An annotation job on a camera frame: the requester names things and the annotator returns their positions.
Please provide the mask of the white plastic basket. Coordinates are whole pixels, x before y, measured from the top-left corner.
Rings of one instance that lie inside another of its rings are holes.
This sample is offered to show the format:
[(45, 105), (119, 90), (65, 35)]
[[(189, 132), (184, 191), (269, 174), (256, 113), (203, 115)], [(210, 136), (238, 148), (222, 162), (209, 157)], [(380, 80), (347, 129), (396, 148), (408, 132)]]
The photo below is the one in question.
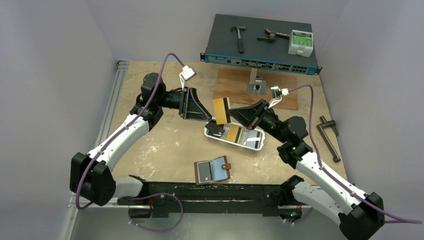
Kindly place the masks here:
[(266, 138), (263, 130), (249, 130), (235, 122), (218, 125), (214, 119), (204, 126), (204, 135), (213, 140), (253, 151), (260, 151)]

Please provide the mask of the brown leather card holder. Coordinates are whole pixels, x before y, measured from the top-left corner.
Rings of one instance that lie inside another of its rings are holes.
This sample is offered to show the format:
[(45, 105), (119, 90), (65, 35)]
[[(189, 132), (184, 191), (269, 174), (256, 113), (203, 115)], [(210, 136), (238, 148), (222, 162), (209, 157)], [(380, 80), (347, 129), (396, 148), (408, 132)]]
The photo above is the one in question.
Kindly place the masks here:
[[(197, 163), (199, 163), (199, 162), (210, 162), (212, 174), (213, 174), (212, 182), (207, 182), (207, 183), (199, 183), (198, 182)], [(218, 183), (218, 182), (229, 180), (231, 178), (231, 174), (230, 174), (231, 168), (232, 168), (232, 166), (228, 162), (226, 155), (220, 156), (220, 157), (215, 158), (213, 160), (197, 161), (197, 162), (194, 163), (195, 184), (196, 185), (206, 185), (206, 184), (213, 184), (213, 183)]]

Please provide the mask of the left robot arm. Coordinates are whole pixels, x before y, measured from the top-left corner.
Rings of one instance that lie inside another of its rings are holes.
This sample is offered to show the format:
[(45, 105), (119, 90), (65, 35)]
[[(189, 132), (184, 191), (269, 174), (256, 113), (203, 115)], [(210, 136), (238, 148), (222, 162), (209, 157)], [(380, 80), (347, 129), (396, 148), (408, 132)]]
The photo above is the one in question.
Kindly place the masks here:
[(112, 198), (130, 198), (138, 205), (148, 201), (144, 180), (137, 176), (114, 178), (112, 171), (133, 144), (155, 127), (164, 108), (178, 110), (185, 120), (212, 120), (194, 87), (167, 91), (159, 74), (152, 72), (143, 78), (140, 89), (136, 104), (121, 126), (96, 148), (86, 154), (78, 152), (71, 159), (70, 190), (98, 206)]

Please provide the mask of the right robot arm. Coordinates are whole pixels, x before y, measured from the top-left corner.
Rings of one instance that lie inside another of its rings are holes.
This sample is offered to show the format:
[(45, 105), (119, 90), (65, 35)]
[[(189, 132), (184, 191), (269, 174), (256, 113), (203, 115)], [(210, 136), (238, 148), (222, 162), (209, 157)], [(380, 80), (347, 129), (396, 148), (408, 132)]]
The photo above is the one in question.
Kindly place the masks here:
[(382, 198), (375, 192), (368, 194), (349, 183), (322, 161), (318, 152), (304, 141), (308, 136), (306, 121), (301, 116), (280, 120), (265, 100), (234, 109), (226, 113), (248, 130), (256, 127), (282, 143), (277, 147), (281, 160), (303, 173), (319, 187), (298, 181), (281, 189), (280, 196), (288, 204), (307, 204), (332, 219), (349, 240), (368, 240), (384, 224), (379, 211)]

